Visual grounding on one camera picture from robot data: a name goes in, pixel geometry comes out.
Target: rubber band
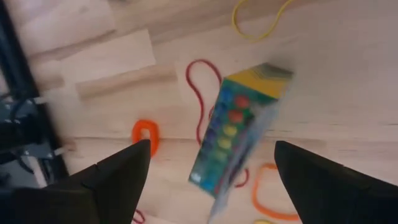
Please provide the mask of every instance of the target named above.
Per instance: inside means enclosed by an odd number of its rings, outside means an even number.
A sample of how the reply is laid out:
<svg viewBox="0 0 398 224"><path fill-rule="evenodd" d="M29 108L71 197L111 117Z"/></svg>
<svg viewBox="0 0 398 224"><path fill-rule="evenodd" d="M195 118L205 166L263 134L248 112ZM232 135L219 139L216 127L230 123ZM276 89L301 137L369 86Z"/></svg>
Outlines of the rubber band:
<svg viewBox="0 0 398 224"><path fill-rule="evenodd" d="M149 131L149 139L150 139L150 156L153 157L159 146L159 127L158 125L150 120L138 120L134 127L131 130L131 141L133 144L139 142L142 139L141 131L146 129Z"/></svg>
<svg viewBox="0 0 398 224"><path fill-rule="evenodd" d="M191 63L189 63L189 65L187 66L187 69L185 69L185 79L186 79L188 85L191 87L191 89L195 92L195 94L198 98L198 101L199 101L199 105L200 105L200 117L199 117L199 122L198 122L197 130L196 130L197 143L200 146L200 144L201 144L200 126L201 126L201 123L203 122L203 116L205 114L205 104L203 102L203 98L200 94L199 89L193 84L192 79L191 79L192 66L199 62L204 63L205 65L209 66L214 71L214 74L217 77L219 86L221 86L222 77L221 77L220 71L217 69L217 67L213 63L211 63L209 60L206 60L206 59L196 59L196 60L192 61ZM212 107L209 111L209 115L208 115L209 119L211 117L213 109L214 109L214 107ZM240 184L236 184L235 185L236 188L245 186L247 184L247 182L249 181L249 169L245 168L244 173L246 174L244 182L242 182Z"/></svg>
<svg viewBox="0 0 398 224"><path fill-rule="evenodd" d="M257 41L260 41L260 40L262 40L262 39L268 37L268 36L272 33L272 31L274 31L274 29L275 29L276 25L278 24L279 19L280 19L281 15L283 14L285 8L286 8L290 3L292 3L293 0L287 0L287 1L285 2L285 4L283 4L283 5L280 7L280 9L279 9L279 11L278 11L278 13L277 13L277 15L276 15L276 18L275 18L274 22L272 23L271 27L268 29L267 32L261 34L259 37L255 37L255 36L253 36L253 35L244 34L244 33L241 31L241 29L239 28L238 23L236 22L236 14L238 13L238 9L239 9L239 8L241 7L241 5L242 5L243 3L245 3L246 1L248 1L248 0L240 0L240 2L238 2L237 5L235 5L234 10L233 10L233 12L232 12L232 26L234 27L235 31L236 31L241 37L243 37L243 38L245 38L245 39L252 40L253 42L257 42Z"/></svg>
<svg viewBox="0 0 398 224"><path fill-rule="evenodd" d="M141 217L141 221L133 217L132 218L133 222L137 223L137 224L144 224L146 219L145 219L143 212L136 209L136 213Z"/></svg>
<svg viewBox="0 0 398 224"><path fill-rule="evenodd" d="M250 178L250 173L249 173L249 169L248 168L244 168L244 174L245 174L245 178L244 181L238 184L235 184L235 188L241 188L243 186L245 186Z"/></svg>
<svg viewBox="0 0 398 224"><path fill-rule="evenodd" d="M275 224L275 223L268 220L255 220L253 224Z"/></svg>
<svg viewBox="0 0 398 224"><path fill-rule="evenodd" d="M198 98L198 100L199 100L199 105L200 105L200 117L199 117L199 122L198 122L198 125L197 125L197 133L196 133L196 135L197 135L197 143L200 145L200 144L201 144L200 126L201 126L201 123L202 123L202 121L203 121L203 115L204 115L204 113L205 113L205 112L204 112L204 110L205 110L205 105L204 105L203 98L202 98L202 96L201 96L201 94L200 94L198 88L192 83L191 76L190 76L190 75L191 75L191 68L192 68L192 66L193 66L194 64L198 63L198 62L202 62L202 63L208 65L208 66L214 71L215 75L217 76L217 80L218 80L218 84L219 84L219 85L221 85L222 77L221 77L220 72L219 72L218 69L216 68L216 66L213 65L210 61L205 60L205 59L197 59L197 60L194 60L193 62L189 63L187 69L185 70L185 78L186 78L186 80L187 80L187 83L188 83L188 85L191 87L191 89L195 92L195 94L196 94L196 96L197 96L197 98Z"/></svg>
<svg viewBox="0 0 398 224"><path fill-rule="evenodd" d="M264 206L262 206L259 201L257 200L257 190L259 188L259 181L260 178L262 176L262 174L264 173L265 169L271 169L271 170L277 170L277 166L275 164L263 164L258 172L257 172L257 176L255 178L254 181L254 186L253 186L253 191L252 191L252 203L254 205L254 207L261 212L264 215L267 215L271 218L276 218L279 220L285 220L285 221L297 221L300 219L299 215L297 214L284 214L284 213L279 213L279 212L275 212L269 208L266 208Z"/></svg>

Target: crayola box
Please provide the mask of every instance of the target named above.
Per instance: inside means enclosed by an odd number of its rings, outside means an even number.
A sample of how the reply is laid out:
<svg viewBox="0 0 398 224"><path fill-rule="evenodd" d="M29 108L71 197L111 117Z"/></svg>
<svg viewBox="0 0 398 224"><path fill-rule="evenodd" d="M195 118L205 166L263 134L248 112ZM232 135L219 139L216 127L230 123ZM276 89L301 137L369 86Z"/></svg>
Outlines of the crayola box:
<svg viewBox="0 0 398 224"><path fill-rule="evenodd" d="M189 181L217 197L225 194L264 131L292 72L263 63L224 78Z"/></svg>

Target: orange rubber band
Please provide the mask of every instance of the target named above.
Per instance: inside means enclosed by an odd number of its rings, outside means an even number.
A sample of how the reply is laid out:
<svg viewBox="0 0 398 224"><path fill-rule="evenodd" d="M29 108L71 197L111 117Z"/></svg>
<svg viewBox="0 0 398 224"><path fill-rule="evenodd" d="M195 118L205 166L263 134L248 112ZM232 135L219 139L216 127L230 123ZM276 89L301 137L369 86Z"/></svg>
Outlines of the orange rubber band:
<svg viewBox="0 0 398 224"><path fill-rule="evenodd" d="M262 206L259 201L257 200L257 190L259 188L259 181L260 181L260 177L262 176L262 174L264 173L265 169L272 169L272 170L277 170L277 166L275 164L264 164L262 165L258 172L257 172L257 176L256 179L254 181L254 187L253 187L253 191L252 191L252 195L251 195L251 200L252 203L254 205L254 207L261 212L264 215L267 215L271 218L276 218L279 220L286 220L286 221L297 221L300 219L299 215L297 214L284 214L284 213L279 213L279 212L275 212L269 208L266 208L264 206Z"/></svg>
<svg viewBox="0 0 398 224"><path fill-rule="evenodd" d="M142 139L141 131L146 129L149 131L150 139L150 156L153 157L159 146L159 127L153 121L149 120L139 120L135 123L131 131L131 141L132 143L137 143Z"/></svg>

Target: wooden floor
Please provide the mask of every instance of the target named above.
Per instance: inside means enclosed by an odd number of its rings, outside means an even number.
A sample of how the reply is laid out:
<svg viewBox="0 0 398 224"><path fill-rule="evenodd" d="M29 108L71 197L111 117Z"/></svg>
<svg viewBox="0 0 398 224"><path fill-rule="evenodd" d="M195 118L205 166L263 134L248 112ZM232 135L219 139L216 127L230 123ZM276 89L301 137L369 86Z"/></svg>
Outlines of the wooden floor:
<svg viewBox="0 0 398 224"><path fill-rule="evenodd" d="M6 1L68 149L69 171L130 145L134 123L152 119L162 140L138 207L148 224L204 223L213 201L187 182L199 105L184 71L206 58L224 76L262 62L295 72L279 117L249 162L252 174L273 161L275 140L286 139L398 184L398 1L296 0L275 32L256 43L230 26L237 1ZM243 30L264 32L283 2L250 0L238 14ZM192 72L208 110L217 82L204 66ZM251 205L252 181L233 191L215 223L267 218ZM260 197L294 212L276 173L263 178Z"/></svg>

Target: yellow rubber band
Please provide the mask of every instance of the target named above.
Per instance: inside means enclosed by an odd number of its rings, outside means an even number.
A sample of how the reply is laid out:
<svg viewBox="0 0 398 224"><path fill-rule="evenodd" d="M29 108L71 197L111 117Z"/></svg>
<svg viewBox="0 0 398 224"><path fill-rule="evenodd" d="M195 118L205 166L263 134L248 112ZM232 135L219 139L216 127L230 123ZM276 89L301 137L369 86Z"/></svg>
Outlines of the yellow rubber band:
<svg viewBox="0 0 398 224"><path fill-rule="evenodd" d="M254 221L254 224L275 224L275 223L268 220L256 220Z"/></svg>
<svg viewBox="0 0 398 224"><path fill-rule="evenodd" d="M239 7L241 7L241 5L243 3L245 3L248 0L240 0L240 2L237 3L237 5L235 5L234 7L234 11L232 12L232 26L234 27L234 29L236 30L236 32L243 38L245 39L249 39L252 40L253 42L257 42L260 41L264 38L266 38L269 34L272 33L272 31L274 31L276 25L278 24L278 21L280 19L280 16L282 15L282 13L284 12L285 8L293 1L293 0L287 0L285 2L285 4L282 5L282 7L280 7L278 14L276 15L276 18L274 20L274 22L272 23L271 27L268 29L267 32L263 33L262 35L260 35L259 37L255 37L253 35L248 35L248 34L244 34L241 29L238 26L238 23L236 22L236 14L238 12Z"/></svg>

